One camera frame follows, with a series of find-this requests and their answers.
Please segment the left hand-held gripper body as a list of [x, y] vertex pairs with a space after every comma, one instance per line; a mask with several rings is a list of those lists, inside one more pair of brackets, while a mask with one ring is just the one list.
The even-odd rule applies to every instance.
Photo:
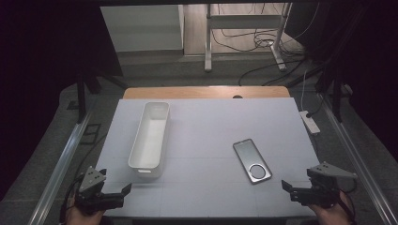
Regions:
[[106, 175], [103, 176], [93, 167], [89, 167], [84, 174], [75, 193], [75, 206], [86, 215], [93, 215], [98, 211], [120, 208], [124, 204], [124, 197], [119, 193], [103, 193], [102, 188]]

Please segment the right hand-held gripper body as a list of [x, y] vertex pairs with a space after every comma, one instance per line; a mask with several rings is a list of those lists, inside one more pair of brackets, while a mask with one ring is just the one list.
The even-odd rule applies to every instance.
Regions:
[[345, 171], [327, 162], [309, 168], [307, 175], [311, 186], [290, 186], [290, 199], [301, 205], [315, 204], [322, 208], [331, 208], [341, 200], [338, 178], [358, 178], [354, 172]]

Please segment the white plastic bin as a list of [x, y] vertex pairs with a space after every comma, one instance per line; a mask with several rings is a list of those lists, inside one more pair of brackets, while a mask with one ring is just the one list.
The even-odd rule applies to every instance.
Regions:
[[140, 178], [157, 179], [162, 174], [169, 117], [170, 106], [166, 102], [147, 102], [143, 108], [128, 160]]

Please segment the person's left hand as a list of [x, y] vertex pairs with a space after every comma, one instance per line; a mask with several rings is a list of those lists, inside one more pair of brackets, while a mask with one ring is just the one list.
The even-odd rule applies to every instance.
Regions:
[[68, 209], [66, 211], [65, 224], [66, 225], [100, 225], [101, 219], [104, 215], [103, 211], [87, 216], [84, 215], [77, 207], [74, 206], [74, 200], [68, 199]]

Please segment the person's right hand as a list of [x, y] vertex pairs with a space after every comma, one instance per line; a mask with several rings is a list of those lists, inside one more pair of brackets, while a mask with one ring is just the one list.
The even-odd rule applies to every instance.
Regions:
[[354, 205], [342, 191], [340, 192], [340, 199], [347, 210], [344, 210], [338, 203], [331, 208], [322, 208], [315, 204], [309, 205], [309, 208], [316, 214], [319, 225], [353, 225], [353, 219], [349, 216], [349, 213], [354, 214]]

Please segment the white power strip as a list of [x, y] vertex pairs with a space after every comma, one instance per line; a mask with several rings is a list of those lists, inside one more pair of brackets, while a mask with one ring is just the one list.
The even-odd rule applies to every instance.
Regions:
[[318, 134], [320, 132], [320, 129], [318, 127], [318, 125], [316, 124], [316, 122], [313, 120], [311, 114], [307, 111], [301, 111], [299, 113], [299, 115], [301, 116], [301, 119], [305, 125], [305, 127], [308, 129], [308, 131], [315, 135]]

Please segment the black stand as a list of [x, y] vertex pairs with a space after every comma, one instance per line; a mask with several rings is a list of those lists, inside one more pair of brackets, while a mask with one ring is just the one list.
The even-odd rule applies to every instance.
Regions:
[[99, 94], [101, 91], [101, 86], [98, 77], [104, 78], [108, 82], [117, 85], [123, 90], [129, 88], [129, 86], [125, 82], [122, 82], [119, 79], [97, 69], [92, 69], [88, 74], [78, 73], [76, 75], [76, 84], [77, 84], [77, 93], [78, 93], [78, 112], [79, 112], [79, 117], [77, 120], [78, 124], [81, 124], [85, 116], [87, 115], [85, 88], [88, 88], [88, 91], [91, 94]]
[[322, 75], [319, 77], [315, 84], [315, 90], [317, 93], [326, 94], [331, 87], [331, 111], [335, 119], [342, 123], [343, 119], [341, 116], [341, 98], [343, 96], [343, 73], [338, 68], [325, 67]]

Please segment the white board sheet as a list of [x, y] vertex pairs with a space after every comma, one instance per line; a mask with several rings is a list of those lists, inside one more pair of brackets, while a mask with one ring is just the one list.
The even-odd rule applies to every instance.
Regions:
[[[104, 192], [132, 189], [123, 218], [298, 218], [310, 209], [291, 202], [282, 182], [307, 187], [317, 164], [294, 99], [171, 99], [163, 173], [139, 178], [128, 164], [145, 100], [118, 103], [97, 163], [107, 171]], [[251, 139], [272, 176], [252, 184], [233, 149]]]

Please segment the wooden table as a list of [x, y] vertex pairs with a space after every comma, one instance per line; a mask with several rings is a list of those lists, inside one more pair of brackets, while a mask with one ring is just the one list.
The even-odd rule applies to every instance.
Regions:
[[124, 99], [289, 98], [283, 86], [180, 86], [128, 88]]

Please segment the white cabinet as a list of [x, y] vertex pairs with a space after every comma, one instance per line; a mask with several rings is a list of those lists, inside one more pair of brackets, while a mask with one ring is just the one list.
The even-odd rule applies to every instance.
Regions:
[[182, 5], [101, 7], [117, 52], [181, 51]]

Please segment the aluminium rail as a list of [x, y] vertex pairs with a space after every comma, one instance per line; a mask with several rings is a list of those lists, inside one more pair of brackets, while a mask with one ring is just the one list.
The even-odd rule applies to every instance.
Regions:
[[73, 131], [71, 132], [69, 139], [63, 149], [63, 152], [58, 159], [53, 173], [43, 190], [36, 208], [34, 209], [31, 218], [29, 219], [27, 225], [43, 225], [50, 210], [54, 203], [54, 199], [63, 179], [65, 178], [66, 172], [68, 170], [69, 164], [75, 154], [75, 151], [79, 145], [80, 139], [82, 138], [88, 121], [91, 117], [91, 112], [88, 112], [80, 123], [77, 123]]
[[373, 202], [377, 213], [380, 215], [384, 225], [398, 225], [398, 217], [393, 212], [388, 199], [382, 192], [382, 189], [374, 179], [373, 175], [369, 171], [366, 163], [363, 161], [357, 146], [352, 141], [348, 131], [344, 124], [339, 122], [331, 109], [331, 103], [327, 97], [323, 97], [321, 94], [317, 95], [322, 103], [322, 109], [327, 114], [330, 122], [332, 123], [341, 143], [344, 146], [348, 157], [350, 158], [357, 175], [362, 182], [364, 188], [371, 201]]

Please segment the white desk frame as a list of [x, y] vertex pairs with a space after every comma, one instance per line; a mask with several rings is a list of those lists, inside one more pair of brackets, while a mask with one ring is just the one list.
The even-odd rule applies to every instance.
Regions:
[[207, 27], [205, 48], [205, 72], [212, 70], [210, 35], [213, 29], [276, 29], [276, 38], [270, 46], [280, 71], [287, 71], [280, 53], [280, 41], [288, 18], [291, 3], [287, 3], [280, 15], [213, 15], [211, 5], [207, 4]]

